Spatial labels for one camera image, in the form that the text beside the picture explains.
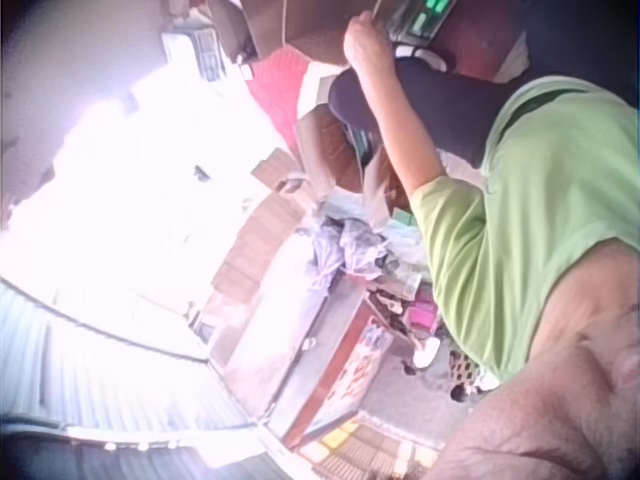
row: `person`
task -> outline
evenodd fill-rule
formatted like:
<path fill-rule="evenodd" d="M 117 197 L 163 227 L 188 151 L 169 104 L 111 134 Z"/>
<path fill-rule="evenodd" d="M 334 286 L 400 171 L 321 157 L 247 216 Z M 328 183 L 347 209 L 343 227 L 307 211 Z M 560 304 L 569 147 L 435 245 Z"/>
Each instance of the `person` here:
<path fill-rule="evenodd" d="M 591 0 L 535 1 L 532 17 L 548 23 L 527 32 L 536 73 L 515 90 L 442 76 L 442 90 L 413 77 L 414 91 L 371 14 L 351 20 L 345 54 L 411 198 L 436 302 L 456 343 L 503 382 L 430 478 L 637 472 L 637 74 L 633 58 L 624 62 L 637 45 L 613 23 L 610 7 L 621 3 L 597 2 L 599 23 L 576 27 L 593 13 Z M 571 35 L 586 43 L 575 48 Z M 540 68 L 542 46 L 566 63 Z M 449 81 L 461 87 L 456 95 Z M 429 121 L 447 117 L 447 98 L 454 112 L 474 107 L 460 129 Z M 436 144 L 480 155 L 486 189 L 447 177 Z"/>
<path fill-rule="evenodd" d="M 419 60 L 394 64 L 391 46 L 370 14 L 356 18 L 345 38 L 352 66 L 347 74 L 357 76 L 358 92 L 411 199 L 447 329 L 500 381 L 600 312 L 637 299 L 638 122 L 628 103 L 634 101 L 628 84 L 637 74 L 627 72 L 627 63 L 609 64 L 609 58 L 624 60 L 633 45 L 622 43 L 628 35 L 620 28 L 612 39 L 608 30 L 598 37 L 611 49 L 618 39 L 610 56 L 603 46 L 589 55 L 572 49 L 566 32 L 577 33 L 570 13 L 579 20 L 593 4 L 576 2 L 535 1 L 527 31 L 535 72 L 560 70 L 563 60 L 575 75 L 536 73 L 515 92 L 513 85 L 430 71 Z M 598 25 L 615 30 L 607 20 L 609 7 L 596 3 Z M 563 27 L 561 34 L 552 27 Z M 542 46 L 552 55 L 546 63 Z M 573 52 L 581 61 L 572 60 Z M 424 67 L 423 77 L 416 73 L 403 85 L 402 65 L 418 68 L 415 62 Z M 332 91 L 344 86 L 339 82 Z M 354 106 L 358 92 L 351 92 L 348 104 L 356 113 L 363 111 Z M 332 110 L 351 111 L 341 108 L 345 96 L 330 95 Z M 451 105 L 444 103 L 449 98 Z M 449 122 L 452 112 L 464 118 Z M 439 137 L 445 150 L 465 145 L 458 152 L 471 158 L 484 152 L 485 191 L 446 175 L 435 148 Z"/>

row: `floor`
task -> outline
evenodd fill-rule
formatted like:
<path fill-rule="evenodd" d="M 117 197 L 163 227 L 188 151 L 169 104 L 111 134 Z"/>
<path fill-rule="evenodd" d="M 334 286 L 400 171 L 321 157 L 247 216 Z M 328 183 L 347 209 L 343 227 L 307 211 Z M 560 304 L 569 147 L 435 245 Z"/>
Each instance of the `floor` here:
<path fill-rule="evenodd" d="M 448 359 L 448 348 L 441 347 L 427 371 L 410 377 L 403 372 L 401 357 L 388 355 L 361 410 L 441 449 L 473 407 L 473 403 L 460 404 L 449 397 Z"/>

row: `cardboard box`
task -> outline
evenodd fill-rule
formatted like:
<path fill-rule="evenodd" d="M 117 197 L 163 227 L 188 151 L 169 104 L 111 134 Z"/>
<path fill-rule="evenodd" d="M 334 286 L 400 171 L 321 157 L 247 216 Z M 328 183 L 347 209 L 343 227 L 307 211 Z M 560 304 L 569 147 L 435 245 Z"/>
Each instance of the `cardboard box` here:
<path fill-rule="evenodd" d="M 320 200 L 340 187 L 362 195 L 362 207 L 374 231 L 384 228 L 395 208 L 410 211 L 409 201 L 383 146 L 364 171 L 343 125 L 326 104 L 318 105 L 296 124 L 302 167 Z"/>
<path fill-rule="evenodd" d="M 302 168 L 319 200 L 339 186 L 362 193 L 362 178 L 355 150 L 343 125 L 327 104 L 316 106 L 296 123 Z"/>

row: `black pants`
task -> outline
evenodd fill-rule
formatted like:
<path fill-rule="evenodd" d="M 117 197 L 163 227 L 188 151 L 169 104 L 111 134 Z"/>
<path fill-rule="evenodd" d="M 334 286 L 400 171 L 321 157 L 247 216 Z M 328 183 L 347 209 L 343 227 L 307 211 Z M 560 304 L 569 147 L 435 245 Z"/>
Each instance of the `black pants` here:
<path fill-rule="evenodd" d="M 638 106 L 636 0 L 534 0 L 526 31 L 529 68 L 507 84 L 436 72 L 420 59 L 396 60 L 409 102 L 438 148 L 480 166 L 502 106 L 520 86 L 545 75 L 587 80 Z M 353 70 L 336 78 L 329 106 L 354 128 L 378 128 Z"/>

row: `corrugated metal sheet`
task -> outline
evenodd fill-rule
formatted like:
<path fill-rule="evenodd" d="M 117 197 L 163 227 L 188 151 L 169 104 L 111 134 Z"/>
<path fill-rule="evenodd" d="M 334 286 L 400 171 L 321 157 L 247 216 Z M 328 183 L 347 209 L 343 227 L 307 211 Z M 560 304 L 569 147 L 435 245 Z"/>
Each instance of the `corrugated metal sheet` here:
<path fill-rule="evenodd" d="M 207 362 L 114 339 L 3 282 L 0 358 L 2 415 L 147 434 L 219 430 L 248 422 Z M 54 451 L 71 455 L 64 446 L 52 445 L 41 442 L 33 450 L 40 457 L 34 458 L 46 464 L 44 459 Z M 94 469 L 86 478 L 290 478 L 267 454 L 214 472 L 187 448 L 148 452 L 86 448 L 81 452 L 83 468 Z M 64 463 L 56 457 L 52 465 Z"/>
<path fill-rule="evenodd" d="M 282 471 L 267 455 L 217 469 L 209 468 L 197 451 L 153 449 L 147 452 L 69 445 L 50 440 L 18 439 L 3 445 L 3 460 L 10 478 L 47 480 L 206 479 L 280 480 Z"/>

